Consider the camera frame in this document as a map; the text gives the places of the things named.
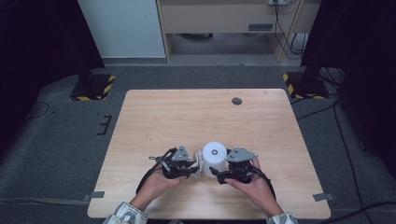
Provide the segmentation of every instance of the wire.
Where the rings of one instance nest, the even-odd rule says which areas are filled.
[[[340,70],[339,68],[335,68],[339,73],[340,73],[340,83],[344,81],[345,78],[345,72],[343,70]]]
[[[293,35],[293,39],[291,40],[291,43],[290,43],[290,50],[291,50],[291,52],[292,52],[294,55],[299,55],[299,56],[303,57],[303,55],[304,55],[304,45],[305,45],[306,34],[304,34],[303,45],[301,46],[300,49],[296,49],[296,48],[294,47],[294,41],[298,44],[298,41],[297,41],[297,38],[296,38],[296,37],[297,37],[297,34],[294,34],[294,35]]]
[[[337,218],[330,219],[330,220],[326,220],[326,221],[320,222],[319,224],[333,223],[333,222],[336,222],[336,221],[340,221],[340,220],[343,220],[343,219],[347,219],[347,218],[349,218],[349,217],[354,217],[354,216],[356,216],[357,214],[362,213],[362,212],[365,212],[366,210],[368,210],[368,209],[370,209],[370,208],[374,208],[374,207],[378,207],[378,206],[383,206],[383,205],[389,205],[389,204],[395,204],[395,205],[396,205],[396,202],[373,203],[373,204],[367,205],[367,206],[365,206],[365,207],[363,207],[363,208],[361,208],[361,209],[359,209],[359,210],[357,210],[357,211],[355,211],[355,212],[352,212],[352,213],[350,213],[350,214],[347,214],[347,215],[345,215],[345,216],[337,217]]]
[[[300,101],[305,100],[305,99],[308,99],[308,98],[302,98],[302,99],[296,100],[294,102],[291,102],[290,104],[294,105],[295,103],[299,103]]]
[[[325,107],[325,108],[323,108],[323,109],[320,109],[320,110],[318,110],[318,111],[311,112],[311,113],[309,113],[309,114],[300,116],[300,117],[297,118],[297,121],[300,121],[300,120],[302,120],[302,119],[309,118],[309,117],[311,117],[311,116],[313,116],[313,115],[316,115],[317,113],[326,111],[326,110],[332,108],[332,107],[337,103],[337,101],[338,101],[338,99],[337,99],[334,103],[332,103],[331,105],[329,105],[329,106],[327,106],[327,107]]]
[[[68,199],[51,199],[51,198],[12,198],[0,199],[0,203],[43,203],[43,204],[59,204],[59,205],[89,205],[90,202]]]
[[[363,207],[363,200],[361,198],[361,190],[359,189],[358,180],[356,178],[356,173],[355,173],[355,168],[353,167],[352,159],[350,158],[349,149],[347,148],[346,139],[344,137],[343,131],[341,130],[341,125],[340,125],[340,122],[338,120],[336,109],[335,109],[335,107],[336,107],[336,105],[337,105],[337,103],[339,101],[340,101],[340,98],[338,98],[335,101],[335,103],[332,105],[332,112],[334,113],[335,122],[337,123],[337,128],[338,128],[338,131],[340,132],[341,139],[343,140],[344,149],[346,150],[347,159],[349,161],[349,166],[350,166],[350,169],[352,171],[353,182],[355,184],[355,188],[356,188],[356,191],[358,193],[359,202],[361,204],[361,207]],[[371,220],[369,215],[365,212],[365,210],[364,210],[364,215],[366,215],[366,217],[367,217],[367,219],[369,220],[370,223],[373,223],[373,221]]]
[[[282,48],[282,50],[283,50],[283,52],[285,53],[286,57],[288,57],[289,59],[292,59],[292,60],[301,59],[302,56],[297,57],[297,58],[292,58],[292,57],[290,57],[289,54],[286,52],[285,48],[283,47],[283,45],[280,43],[280,40],[277,38],[277,26],[279,26],[279,29],[280,29],[280,31],[281,31],[281,34],[282,34],[283,37],[285,38],[286,45],[289,47],[289,49],[290,49],[291,52],[293,53],[293,50],[292,50],[291,47],[290,47],[289,41],[288,41],[288,39],[286,38],[285,32],[283,32],[283,29],[282,29],[282,27],[280,26],[280,23],[279,23],[279,18],[278,18],[278,14],[279,14],[279,4],[277,3],[277,0],[274,0],[274,2],[275,2],[275,13],[276,13],[275,33],[274,33],[275,39],[276,39],[277,43],[280,45],[280,47]]]
[[[330,75],[330,71],[328,68],[321,68],[320,71],[324,71],[324,73],[328,76],[328,78],[322,76],[321,74],[319,74],[319,77],[321,79],[323,79],[324,81],[326,81],[327,83],[329,83],[330,85],[332,85],[336,90],[338,90],[340,88],[340,83],[335,81],[335,79],[332,77],[332,75]]]
[[[47,109],[46,109],[46,111],[44,111],[42,114],[40,114],[40,115],[37,115],[37,116],[30,116],[30,114],[26,117],[26,120],[28,120],[28,119],[36,119],[36,118],[40,118],[41,116],[43,116],[43,115],[45,115],[45,114],[47,114],[47,112],[49,112],[49,110],[50,110],[50,105],[49,104],[47,104],[47,103],[45,103],[45,102],[35,102],[35,105],[37,105],[37,104],[43,104],[43,105],[46,105],[47,106]]]

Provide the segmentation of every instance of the power outlet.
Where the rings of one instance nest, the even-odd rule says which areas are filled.
[[[268,0],[268,6],[287,6],[290,4],[290,0]]]

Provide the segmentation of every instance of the yellow and black hazard tape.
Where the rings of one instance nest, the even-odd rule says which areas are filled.
[[[283,80],[285,81],[286,87],[288,88],[289,91],[289,95],[292,99],[326,99],[327,96],[326,95],[322,95],[322,94],[300,94],[300,93],[296,93],[295,89],[293,88],[289,76],[288,74],[283,74]]]
[[[70,100],[72,101],[104,100],[106,99],[108,92],[111,89],[111,85],[113,85],[114,78],[116,78],[116,76],[110,76],[108,78],[106,87],[103,89],[102,94],[96,96],[79,95],[79,96],[71,97]]]

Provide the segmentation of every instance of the black stand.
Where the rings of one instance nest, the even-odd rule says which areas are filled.
[[[291,98],[329,98],[329,92],[322,80],[315,79],[313,83],[306,84],[302,81],[304,72],[288,72],[287,76]]]
[[[114,76],[110,74],[91,75],[91,81],[89,83],[84,83],[80,77],[72,93],[70,93],[70,100],[103,100],[107,97],[113,79]]]
[[[64,23],[64,18],[56,10],[51,0],[37,0],[40,7],[46,9],[43,13],[46,20],[54,21],[51,23],[52,30],[55,31],[69,62],[75,68],[79,81],[70,94],[73,101],[103,100],[111,87],[114,76],[110,74],[93,75],[90,68],[81,56],[81,50],[76,44],[76,40],[70,34]]]
[[[288,72],[285,79],[288,85],[289,93],[291,98],[305,98],[312,96],[321,96],[324,98],[329,98],[329,93],[323,84],[323,81],[318,79],[320,76],[320,64],[326,57],[325,50],[327,48],[330,36],[335,26],[338,24],[340,19],[343,17],[347,8],[351,4],[352,0],[349,0],[344,5],[340,15],[336,18],[335,22],[332,24],[332,28],[327,32],[323,41],[318,46],[315,53],[311,56],[311,59],[303,73],[298,72]]]

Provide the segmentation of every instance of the metal bracket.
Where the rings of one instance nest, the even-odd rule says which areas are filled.
[[[320,201],[324,201],[324,200],[331,201],[331,200],[335,199],[334,195],[332,195],[332,193],[328,193],[328,194],[320,193],[320,194],[314,194],[313,196],[314,196],[315,202],[320,202]]]
[[[180,148],[175,152],[175,155],[172,157],[172,161],[188,161],[190,159],[189,153],[187,152],[184,145],[181,145]]]
[[[241,147],[234,147],[233,150],[225,157],[226,161],[240,162],[258,158],[256,153],[249,152]]]
[[[92,198],[103,198],[105,197],[104,191],[94,191],[92,194],[86,194],[82,197],[82,201],[89,202]]]

